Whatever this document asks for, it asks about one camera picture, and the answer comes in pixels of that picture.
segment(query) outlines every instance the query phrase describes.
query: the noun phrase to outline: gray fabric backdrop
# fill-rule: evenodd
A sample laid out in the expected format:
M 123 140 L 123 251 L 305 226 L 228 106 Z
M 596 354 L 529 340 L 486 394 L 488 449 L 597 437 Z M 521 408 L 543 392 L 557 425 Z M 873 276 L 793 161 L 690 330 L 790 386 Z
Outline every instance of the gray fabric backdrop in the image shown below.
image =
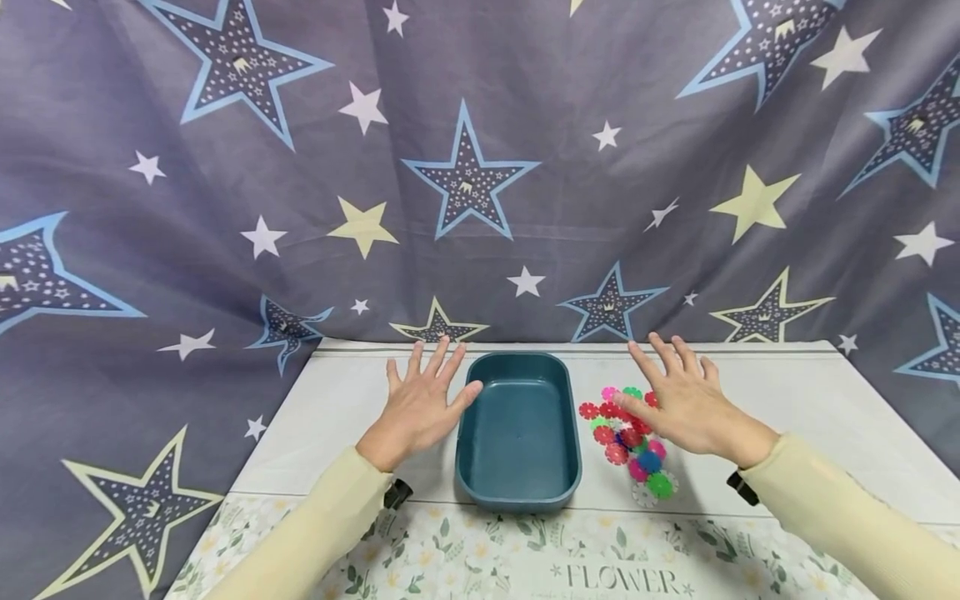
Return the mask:
M 0 597 L 161 597 L 321 334 L 827 339 L 958 470 L 958 52 L 952 0 L 3 0 Z

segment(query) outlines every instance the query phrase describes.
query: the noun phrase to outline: left hand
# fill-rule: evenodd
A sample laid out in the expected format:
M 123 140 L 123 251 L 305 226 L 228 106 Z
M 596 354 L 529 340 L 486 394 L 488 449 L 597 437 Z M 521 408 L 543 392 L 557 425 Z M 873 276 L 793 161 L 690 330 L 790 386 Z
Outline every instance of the left hand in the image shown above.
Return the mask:
M 467 346 L 460 344 L 444 364 L 449 345 L 444 336 L 421 372 L 423 342 L 416 342 L 403 379 L 397 374 L 396 361 L 387 361 L 387 405 L 356 446 L 381 472 L 393 472 L 410 455 L 445 438 L 483 389 L 481 382 L 472 381 L 447 405 L 450 381 L 467 353 Z

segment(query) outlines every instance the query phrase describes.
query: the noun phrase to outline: blue plastic tray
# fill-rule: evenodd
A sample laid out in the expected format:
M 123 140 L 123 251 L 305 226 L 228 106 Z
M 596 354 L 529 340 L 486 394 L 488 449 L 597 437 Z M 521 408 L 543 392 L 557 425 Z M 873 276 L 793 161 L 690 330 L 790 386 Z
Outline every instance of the blue plastic tray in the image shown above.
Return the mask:
M 497 513 L 560 510 L 583 466 L 570 375 L 542 352 L 493 352 L 470 366 L 483 391 L 460 419 L 457 483 Z

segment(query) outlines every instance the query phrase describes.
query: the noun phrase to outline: cream long-sleeve shirt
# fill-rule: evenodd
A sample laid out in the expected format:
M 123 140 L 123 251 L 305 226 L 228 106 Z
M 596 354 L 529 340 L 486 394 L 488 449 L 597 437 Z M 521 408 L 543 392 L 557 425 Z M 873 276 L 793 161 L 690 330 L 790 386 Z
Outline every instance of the cream long-sleeve shirt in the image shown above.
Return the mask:
M 783 529 L 825 552 L 880 600 L 960 599 L 960 551 L 863 490 L 800 438 L 740 472 Z M 370 529 L 391 476 L 354 448 L 206 600 L 301 600 Z

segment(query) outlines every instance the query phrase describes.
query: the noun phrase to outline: beige sleeve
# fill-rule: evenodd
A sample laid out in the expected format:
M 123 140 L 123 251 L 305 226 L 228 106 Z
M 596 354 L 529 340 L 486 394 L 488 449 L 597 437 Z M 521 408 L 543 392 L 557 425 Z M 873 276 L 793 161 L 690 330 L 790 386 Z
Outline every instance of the beige sleeve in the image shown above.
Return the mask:
M 740 474 L 784 530 L 843 564 L 880 600 L 960 598 L 960 551 L 800 438 L 782 436 Z
M 205 600 L 301 600 L 370 529 L 391 476 L 344 450 L 293 513 Z

